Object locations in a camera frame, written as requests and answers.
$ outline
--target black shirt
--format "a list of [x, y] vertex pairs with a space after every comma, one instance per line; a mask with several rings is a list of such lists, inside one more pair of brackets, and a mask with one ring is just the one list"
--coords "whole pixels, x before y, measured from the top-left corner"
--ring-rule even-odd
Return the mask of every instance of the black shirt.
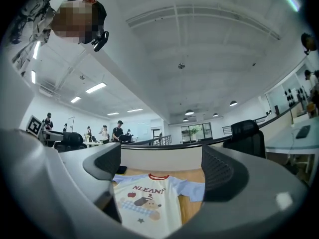
[[46, 129], [49, 129], [49, 127], [53, 128], [53, 122], [50, 119], [44, 119], [42, 122], [44, 122]]
[[123, 129], [121, 128], [118, 128], [118, 127], [115, 127], [113, 129], [113, 134], [116, 136], [116, 137], [119, 137], [120, 135], [123, 134]]

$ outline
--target cartoon bear print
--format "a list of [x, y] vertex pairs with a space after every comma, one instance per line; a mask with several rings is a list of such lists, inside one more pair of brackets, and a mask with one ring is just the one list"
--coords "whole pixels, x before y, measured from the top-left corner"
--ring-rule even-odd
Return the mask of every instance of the cartoon bear print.
[[150, 218], [154, 221], [157, 221], [160, 219], [160, 213], [158, 211], [156, 211], [159, 207], [161, 207], [161, 205], [158, 205], [153, 197], [152, 194], [149, 194], [148, 197], [141, 197], [140, 199], [136, 200], [134, 202], [134, 204], [136, 206], [141, 206], [147, 210], [152, 211], [152, 213], [150, 214]]
[[125, 198], [121, 198], [117, 204], [119, 208], [134, 210], [136, 212], [143, 213], [149, 216], [149, 218], [154, 221], [158, 221], [160, 219], [160, 213], [157, 211], [157, 209], [161, 207], [161, 204], [157, 204], [154, 201], [152, 194], [149, 194], [148, 197], [141, 197], [134, 203], [130, 200], [126, 200]]

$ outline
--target black office chair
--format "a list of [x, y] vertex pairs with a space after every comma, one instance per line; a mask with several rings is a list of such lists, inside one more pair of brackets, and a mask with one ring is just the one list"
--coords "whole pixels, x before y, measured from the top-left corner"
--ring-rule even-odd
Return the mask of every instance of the black office chair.
[[[266, 158], [264, 134], [256, 122], [244, 120], [231, 125], [232, 138], [224, 141], [223, 147], [237, 150], [253, 156]], [[298, 173], [298, 168], [283, 165], [292, 174]]]
[[63, 140], [61, 142], [56, 142], [54, 148], [58, 152], [67, 152], [86, 149], [87, 145], [83, 143], [83, 137], [79, 133], [63, 132]]

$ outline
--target red collar trim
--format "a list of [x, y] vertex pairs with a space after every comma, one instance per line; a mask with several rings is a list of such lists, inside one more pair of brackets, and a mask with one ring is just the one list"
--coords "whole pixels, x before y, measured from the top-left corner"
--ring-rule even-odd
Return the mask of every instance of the red collar trim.
[[154, 176], [154, 175], [149, 173], [149, 178], [151, 180], [154, 180], [154, 181], [163, 181], [163, 180], [166, 180], [168, 177], [169, 177], [169, 175], [164, 176], [164, 177], [158, 177], [158, 176]]

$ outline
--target black railing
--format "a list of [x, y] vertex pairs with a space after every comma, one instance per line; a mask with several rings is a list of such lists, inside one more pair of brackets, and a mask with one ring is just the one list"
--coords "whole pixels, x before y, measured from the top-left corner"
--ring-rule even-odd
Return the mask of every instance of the black railing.
[[[267, 116], [260, 117], [258, 119], [253, 119], [253, 121], [256, 122], [257, 125], [261, 125], [262, 123], [264, 123], [266, 121], [266, 117]], [[225, 134], [231, 134], [231, 127], [229, 125], [228, 126], [223, 126], [223, 133], [224, 133], [224, 135]]]
[[[262, 128], [264, 126], [267, 126], [268, 124], [275, 122], [277, 119], [279, 119], [281, 116], [285, 115], [286, 113], [290, 113], [291, 115], [291, 119], [293, 119], [293, 115], [291, 113], [291, 109], [293, 109], [295, 106], [297, 106], [299, 104], [299, 102], [295, 103], [293, 106], [291, 106], [288, 110], [284, 111], [282, 114], [268, 120], [265, 121], [262, 124], [259, 124], [258, 127]], [[138, 150], [172, 150], [172, 149], [185, 149], [185, 148], [196, 148], [196, 147], [201, 147], [204, 144], [207, 145], [212, 145], [212, 144], [217, 144], [217, 143], [221, 143], [224, 142], [225, 140], [231, 139], [231, 136], [225, 136], [222, 138], [218, 138], [218, 139], [206, 139], [204, 141], [200, 141], [200, 142], [192, 142], [192, 143], [186, 143], [186, 144], [174, 144], [174, 145], [170, 145], [170, 146], [140, 146], [139, 144], [141, 142], [136, 142], [135, 145], [132, 146], [133, 143], [131, 144], [124, 144], [122, 145], [122, 149], [138, 149]]]
[[171, 145], [171, 135], [157, 137], [151, 140], [146, 141], [137, 141], [126, 144], [129, 146], [138, 145], [138, 146], [162, 146], [162, 145]]

